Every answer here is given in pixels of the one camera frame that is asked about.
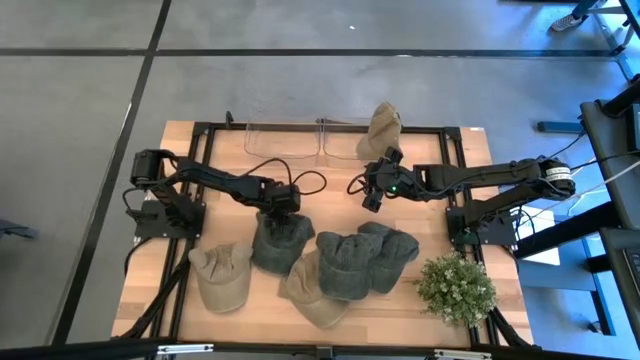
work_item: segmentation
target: concrete floor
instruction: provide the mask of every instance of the concrete floor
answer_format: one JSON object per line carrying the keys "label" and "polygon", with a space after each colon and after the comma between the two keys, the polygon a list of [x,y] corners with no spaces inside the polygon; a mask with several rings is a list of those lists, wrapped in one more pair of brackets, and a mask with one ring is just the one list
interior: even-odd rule
{"label": "concrete floor", "polygon": [[[161,0],[4,1],[0,47],[146,48],[160,6]],[[570,9],[495,0],[183,0],[173,2],[160,47],[607,49],[593,17],[575,31],[547,31]],[[141,63],[138,57],[0,57],[0,151],[3,168],[11,169],[0,176],[0,217],[41,232],[36,241],[0,241],[0,348],[46,341]],[[624,86],[618,64],[595,58],[156,58],[70,341],[110,334],[134,229],[120,193],[128,187],[132,154],[157,147],[167,120],[220,121],[226,110],[238,120],[366,118],[389,100],[407,125],[485,127],[494,161],[504,162],[568,144],[572,136],[540,134],[533,124],[574,120],[581,102]],[[591,156],[585,139],[561,158],[578,164]],[[586,169],[579,186],[600,179],[597,168]],[[575,212],[597,201],[603,199],[585,200]],[[544,348],[612,355],[607,350],[622,342],[625,357],[640,356],[628,333],[612,340],[576,320],[595,320],[588,294],[525,294],[534,338]],[[559,312],[566,316],[558,320]]]}

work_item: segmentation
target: transparent plastic bin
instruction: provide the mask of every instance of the transparent plastic bin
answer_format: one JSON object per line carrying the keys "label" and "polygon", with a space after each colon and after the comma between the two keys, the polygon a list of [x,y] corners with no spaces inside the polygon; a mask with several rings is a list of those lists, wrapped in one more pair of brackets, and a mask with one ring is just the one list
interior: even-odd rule
{"label": "transparent plastic bin", "polygon": [[281,158],[292,166],[313,166],[320,154],[322,124],[315,118],[269,117],[247,121],[244,150]]}
{"label": "transparent plastic bin", "polygon": [[378,158],[358,159],[356,146],[367,134],[371,119],[326,118],[323,122],[322,149],[327,165],[338,168],[358,168]]}

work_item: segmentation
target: wooden table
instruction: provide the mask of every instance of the wooden table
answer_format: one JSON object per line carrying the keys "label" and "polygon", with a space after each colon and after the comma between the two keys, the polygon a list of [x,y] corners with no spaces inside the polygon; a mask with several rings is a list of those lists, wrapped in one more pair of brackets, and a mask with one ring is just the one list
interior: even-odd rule
{"label": "wooden table", "polygon": [[[178,155],[186,155],[193,122],[170,121],[165,128],[161,148]],[[491,164],[484,129],[463,128],[467,166]],[[307,151],[309,139],[314,135],[269,132],[260,134],[260,141],[271,149],[286,149],[295,154],[297,148]],[[331,134],[331,151],[349,154],[361,134]],[[204,141],[197,159],[201,159]],[[427,134],[402,134],[400,139],[405,155],[402,164],[411,168],[414,163],[441,163],[437,136]],[[215,132],[210,165],[233,174],[247,171],[264,161],[264,158],[245,151],[245,131],[218,130]],[[453,143],[449,152],[455,159]],[[327,188],[316,195],[302,199],[301,213],[309,216],[316,232],[334,231],[350,234],[366,221],[395,227],[415,236],[420,242],[420,256],[405,268],[400,281],[387,295],[371,293],[366,299],[351,303],[349,311],[332,329],[321,330],[310,324],[293,305],[277,297],[279,278],[255,267],[251,278],[249,299],[244,307],[230,314],[208,312],[198,293],[195,274],[190,273],[179,340],[221,341],[274,344],[333,344],[333,345],[390,345],[390,346],[448,346],[468,347],[469,335],[465,327],[445,325],[438,317],[422,314],[424,305],[419,300],[411,281],[419,276],[425,259],[434,259],[452,250],[445,221],[446,200],[428,203],[404,199],[383,200],[380,212],[374,214],[362,208],[362,195],[349,196],[345,189],[348,182],[363,171],[357,160],[337,159],[322,150],[317,156],[288,160],[294,177],[304,170],[315,169],[328,179]],[[256,174],[286,179],[282,165],[274,163]],[[299,181],[302,191],[311,191],[321,182],[314,176]],[[477,199],[497,194],[496,188],[476,189]],[[220,243],[251,243],[256,227],[254,208],[233,201],[228,195],[206,190],[204,200],[207,212],[202,237],[197,244],[208,249]],[[113,326],[113,335],[128,330],[142,314],[158,291],[158,284],[166,256],[168,241],[154,239],[141,247],[131,259],[120,305]],[[315,240],[308,242],[305,252],[315,248]],[[532,342],[529,321],[518,273],[513,259],[497,246],[483,246],[489,276],[498,293],[498,306],[506,319],[525,340]],[[166,335],[173,309],[170,298],[165,308],[161,335]],[[486,331],[480,330],[481,340],[488,342]]]}

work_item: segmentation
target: leaves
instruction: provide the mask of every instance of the leaves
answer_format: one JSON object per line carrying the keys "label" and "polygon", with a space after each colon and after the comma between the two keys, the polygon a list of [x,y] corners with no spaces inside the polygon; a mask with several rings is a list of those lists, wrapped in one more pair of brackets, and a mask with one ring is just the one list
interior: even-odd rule
{"label": "leaves", "polygon": [[414,285],[427,305],[424,311],[446,322],[478,326],[496,306],[496,289],[484,266],[457,253],[425,261],[421,274]]}

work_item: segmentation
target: beige baseball cap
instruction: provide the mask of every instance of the beige baseball cap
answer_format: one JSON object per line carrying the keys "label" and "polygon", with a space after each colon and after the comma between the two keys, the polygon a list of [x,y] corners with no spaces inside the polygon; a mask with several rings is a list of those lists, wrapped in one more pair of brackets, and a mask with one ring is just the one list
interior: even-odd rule
{"label": "beige baseball cap", "polygon": [[198,288],[207,310],[225,313],[247,302],[251,281],[251,245],[221,244],[202,251],[189,251],[197,274]]}
{"label": "beige baseball cap", "polygon": [[402,122],[396,108],[388,102],[380,104],[373,113],[367,134],[356,146],[359,160],[378,160],[389,146],[400,150]]}
{"label": "beige baseball cap", "polygon": [[291,300],[298,311],[319,328],[335,325],[347,312],[349,302],[326,297],[320,290],[318,266],[320,253],[300,257],[289,276],[282,279],[278,296]]}

